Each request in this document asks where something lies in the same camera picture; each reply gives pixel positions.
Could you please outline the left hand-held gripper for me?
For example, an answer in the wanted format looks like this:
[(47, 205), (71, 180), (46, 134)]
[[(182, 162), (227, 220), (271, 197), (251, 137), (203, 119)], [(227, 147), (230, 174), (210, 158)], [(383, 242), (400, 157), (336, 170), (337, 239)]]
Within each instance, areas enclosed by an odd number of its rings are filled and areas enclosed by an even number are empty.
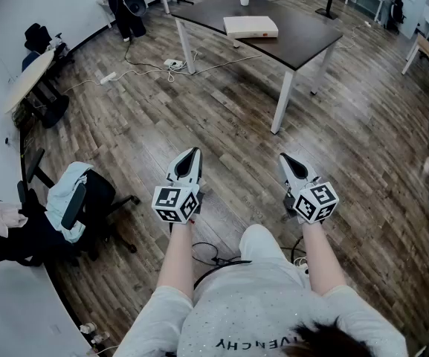
[(167, 169), (165, 185), (156, 186), (151, 207), (163, 222), (187, 224), (200, 214), (204, 194), (200, 191), (202, 152), (198, 147), (183, 151)]

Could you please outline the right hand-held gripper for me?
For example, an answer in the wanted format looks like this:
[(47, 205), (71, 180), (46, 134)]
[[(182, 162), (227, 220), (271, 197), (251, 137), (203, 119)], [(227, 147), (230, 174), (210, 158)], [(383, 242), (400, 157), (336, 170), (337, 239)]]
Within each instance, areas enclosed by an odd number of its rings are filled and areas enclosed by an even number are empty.
[(323, 222), (332, 215), (339, 203), (339, 197), (330, 182), (308, 183), (304, 188), (292, 193), (290, 181), (312, 181), (317, 178), (312, 165), (300, 155), (279, 155), (280, 180), (288, 190), (283, 204), (290, 216), (300, 224)]

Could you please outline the person's left forearm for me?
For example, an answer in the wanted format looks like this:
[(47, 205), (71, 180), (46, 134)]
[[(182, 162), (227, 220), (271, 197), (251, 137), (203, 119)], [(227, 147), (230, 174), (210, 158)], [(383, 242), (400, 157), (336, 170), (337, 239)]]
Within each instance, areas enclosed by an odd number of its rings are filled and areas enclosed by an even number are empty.
[(169, 286), (193, 299), (193, 225), (174, 224), (164, 261), (158, 276), (157, 287)]

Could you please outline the person's right forearm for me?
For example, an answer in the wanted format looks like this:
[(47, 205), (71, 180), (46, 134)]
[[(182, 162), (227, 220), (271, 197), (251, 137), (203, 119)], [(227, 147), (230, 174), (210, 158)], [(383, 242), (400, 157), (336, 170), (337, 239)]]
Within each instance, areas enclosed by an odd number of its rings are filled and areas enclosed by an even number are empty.
[(319, 222), (301, 225), (311, 288), (319, 295), (346, 285), (343, 270)]

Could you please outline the person's light trousers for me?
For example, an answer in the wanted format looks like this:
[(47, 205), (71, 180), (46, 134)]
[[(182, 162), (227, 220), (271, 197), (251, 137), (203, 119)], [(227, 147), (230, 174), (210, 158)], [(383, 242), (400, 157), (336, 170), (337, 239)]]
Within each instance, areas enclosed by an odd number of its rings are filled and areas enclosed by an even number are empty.
[(243, 260), (255, 263), (284, 263), (287, 259), (272, 233), (263, 225), (249, 226), (239, 242)]

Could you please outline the black office chair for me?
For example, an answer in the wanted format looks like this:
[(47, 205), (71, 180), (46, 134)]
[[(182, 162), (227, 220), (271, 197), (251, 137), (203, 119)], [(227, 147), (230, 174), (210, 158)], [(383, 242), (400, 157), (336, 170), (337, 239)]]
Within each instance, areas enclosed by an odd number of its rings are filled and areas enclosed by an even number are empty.
[[(40, 212), (45, 214), (48, 191), (57, 183), (53, 182), (39, 166), (44, 154), (45, 151), (42, 148), (38, 149), (28, 166), (25, 164), (25, 156), (20, 155), (22, 179), (18, 182), (18, 194), (22, 212), (26, 216)], [(76, 188), (62, 218), (62, 225), (66, 229), (70, 229), (76, 221), (86, 226), (79, 241), (71, 244), (79, 253), (85, 251), (91, 260), (98, 258), (94, 245), (98, 238), (104, 242), (108, 242), (111, 238), (117, 239), (130, 253), (134, 254), (137, 251), (136, 246), (125, 240), (117, 232), (116, 227), (107, 222), (107, 218), (128, 203), (139, 205), (140, 199), (129, 195), (117, 201), (115, 188), (106, 178), (93, 168), (85, 175), (87, 182)]]

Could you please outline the light blue cloth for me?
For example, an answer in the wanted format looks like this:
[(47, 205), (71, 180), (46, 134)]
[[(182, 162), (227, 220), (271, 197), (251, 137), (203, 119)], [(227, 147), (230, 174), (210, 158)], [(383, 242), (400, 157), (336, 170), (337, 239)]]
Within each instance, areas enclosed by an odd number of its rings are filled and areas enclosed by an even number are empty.
[(85, 173), (92, 168), (92, 165), (79, 161), (71, 163), (59, 181), (48, 191), (45, 215), (54, 229), (59, 231), (70, 243), (79, 241), (86, 226), (80, 221), (76, 221), (70, 229), (66, 229), (62, 225), (62, 218), (76, 188), (87, 182)]

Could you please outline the person's grey t-shirt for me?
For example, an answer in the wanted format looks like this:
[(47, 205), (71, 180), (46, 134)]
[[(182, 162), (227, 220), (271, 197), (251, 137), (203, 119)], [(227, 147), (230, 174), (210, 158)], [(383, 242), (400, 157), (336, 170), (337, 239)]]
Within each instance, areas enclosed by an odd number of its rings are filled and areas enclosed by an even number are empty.
[(194, 298), (158, 287), (114, 357), (281, 357), (300, 342), (296, 326), (315, 323), (336, 323), (375, 357), (407, 357), (402, 334), (351, 287), (319, 295), (293, 265), (274, 263), (222, 268)]

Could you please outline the wooden table with white legs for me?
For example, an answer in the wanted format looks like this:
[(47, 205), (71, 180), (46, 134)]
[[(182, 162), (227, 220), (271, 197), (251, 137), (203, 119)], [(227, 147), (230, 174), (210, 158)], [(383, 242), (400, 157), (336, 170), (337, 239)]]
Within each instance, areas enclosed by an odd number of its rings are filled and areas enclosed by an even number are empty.
[(414, 41), (413, 46), (406, 57), (407, 62), (401, 71), (402, 75), (406, 74), (408, 68), (411, 66), (419, 51), (424, 53), (429, 58), (429, 41), (427, 41), (426, 38), (424, 38), (421, 34), (417, 35), (416, 40)]

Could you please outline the round beige table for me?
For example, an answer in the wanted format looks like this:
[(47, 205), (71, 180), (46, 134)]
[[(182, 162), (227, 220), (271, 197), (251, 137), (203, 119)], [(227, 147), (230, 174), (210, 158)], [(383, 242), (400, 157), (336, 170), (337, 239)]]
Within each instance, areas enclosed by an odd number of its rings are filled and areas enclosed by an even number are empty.
[[(51, 128), (64, 116), (68, 108), (69, 98), (60, 94), (51, 84), (46, 75), (51, 63), (54, 60), (55, 50), (51, 49), (36, 57), (11, 85), (7, 97), (4, 100), (2, 112), (6, 115), (13, 112), (21, 103), (26, 109), (39, 119), (46, 129)], [(54, 96), (54, 101), (50, 99), (38, 87), (42, 82), (47, 90)], [(45, 106), (45, 112), (28, 102), (27, 96), (33, 93), (39, 102)]]

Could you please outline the black garment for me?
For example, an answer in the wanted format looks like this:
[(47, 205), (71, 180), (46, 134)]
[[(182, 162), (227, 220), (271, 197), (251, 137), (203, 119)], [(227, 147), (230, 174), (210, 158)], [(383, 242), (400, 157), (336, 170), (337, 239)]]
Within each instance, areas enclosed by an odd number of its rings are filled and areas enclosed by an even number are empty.
[(7, 237), (0, 236), (0, 262), (11, 261), (37, 267), (59, 259), (78, 266), (79, 255), (42, 212), (32, 213), (24, 226), (11, 228)]

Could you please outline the black swivel chair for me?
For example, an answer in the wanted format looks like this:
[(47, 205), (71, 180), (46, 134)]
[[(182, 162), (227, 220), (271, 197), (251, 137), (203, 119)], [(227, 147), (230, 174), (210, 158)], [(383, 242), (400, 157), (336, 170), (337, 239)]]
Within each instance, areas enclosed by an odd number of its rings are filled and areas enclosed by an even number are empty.
[(62, 34), (58, 33), (51, 37), (45, 26), (34, 23), (25, 31), (25, 47), (38, 54), (53, 51), (53, 64), (55, 66), (62, 67), (67, 63), (74, 64), (74, 58), (69, 54), (69, 48), (61, 36)]

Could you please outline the white curved counter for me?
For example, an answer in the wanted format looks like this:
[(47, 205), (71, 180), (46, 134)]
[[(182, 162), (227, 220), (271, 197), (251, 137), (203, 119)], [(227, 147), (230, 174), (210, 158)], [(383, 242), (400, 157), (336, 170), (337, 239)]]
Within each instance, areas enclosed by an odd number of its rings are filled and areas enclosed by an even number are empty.
[(45, 267), (0, 262), (0, 357), (88, 357)]

